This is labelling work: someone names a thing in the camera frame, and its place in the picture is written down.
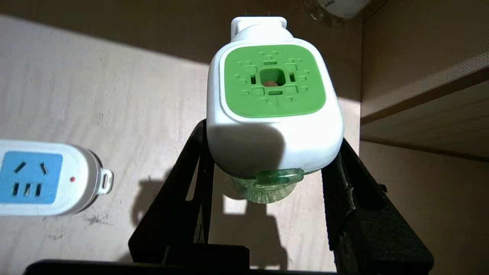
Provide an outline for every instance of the wooden surface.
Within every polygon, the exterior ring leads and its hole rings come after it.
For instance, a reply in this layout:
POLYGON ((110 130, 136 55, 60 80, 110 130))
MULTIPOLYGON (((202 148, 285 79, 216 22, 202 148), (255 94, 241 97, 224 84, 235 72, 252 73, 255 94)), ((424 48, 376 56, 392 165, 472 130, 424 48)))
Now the wooden surface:
POLYGON ((489 66, 489 1, 387 1, 365 22, 362 46, 361 115, 372 119, 489 66))
POLYGON ((364 141, 360 157, 433 254, 430 275, 489 274, 489 163, 364 141))
MULTIPOLYGON (((0 217, 2 274, 46 258, 130 261, 130 235, 205 118, 208 62, 229 40, 230 19, 274 7, 107 2, 0 2, 0 138, 77 144, 115 172, 112 192, 78 214, 0 217)), ((325 57, 357 149, 361 21, 330 30, 300 7, 282 14, 325 57)), ((335 269, 319 173, 267 206, 236 197, 221 170, 215 178, 211 242, 248 246, 254 267, 335 269)))
POLYGON ((380 143, 489 160, 489 81, 362 125, 380 143))

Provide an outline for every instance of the square opening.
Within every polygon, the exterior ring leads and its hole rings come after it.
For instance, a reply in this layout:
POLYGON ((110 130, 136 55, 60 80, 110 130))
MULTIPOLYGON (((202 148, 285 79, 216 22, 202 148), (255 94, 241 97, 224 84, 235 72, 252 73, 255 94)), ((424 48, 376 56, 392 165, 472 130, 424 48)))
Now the square opening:
POLYGON ((264 86, 270 86, 265 84, 270 82, 275 82, 277 86, 282 86, 285 84, 284 71, 279 68, 263 69, 260 71, 260 80, 264 86))

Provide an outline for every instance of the power strip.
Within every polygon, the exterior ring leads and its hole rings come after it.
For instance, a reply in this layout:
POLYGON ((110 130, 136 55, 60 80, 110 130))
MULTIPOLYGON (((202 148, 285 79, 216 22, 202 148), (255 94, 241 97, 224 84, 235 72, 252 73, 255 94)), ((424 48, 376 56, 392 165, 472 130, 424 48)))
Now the power strip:
POLYGON ((0 215, 76 213, 111 191, 113 173, 74 145, 0 140, 0 215))

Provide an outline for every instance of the white plug-in device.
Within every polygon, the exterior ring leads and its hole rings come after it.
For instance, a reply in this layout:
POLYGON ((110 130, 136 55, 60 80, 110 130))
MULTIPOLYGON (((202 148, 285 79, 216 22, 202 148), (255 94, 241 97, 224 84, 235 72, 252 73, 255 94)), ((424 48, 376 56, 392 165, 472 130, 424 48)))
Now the white plug-in device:
POLYGON ((261 171, 328 165, 343 118, 328 69, 282 17, 237 17, 214 56, 207 88, 207 138, 216 164, 254 179, 261 171))
POLYGON ((68 144, 0 140, 0 215, 76 213, 110 192, 113 173, 68 144))

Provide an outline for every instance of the green square top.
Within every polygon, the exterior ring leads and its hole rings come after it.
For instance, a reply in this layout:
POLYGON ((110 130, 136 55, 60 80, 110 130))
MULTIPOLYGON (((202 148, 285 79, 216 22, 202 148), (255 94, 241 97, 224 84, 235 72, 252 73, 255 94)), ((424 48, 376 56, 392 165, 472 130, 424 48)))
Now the green square top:
POLYGON ((298 45, 233 50, 224 63, 224 91, 232 112, 253 118, 310 114, 326 102, 316 60, 298 45))

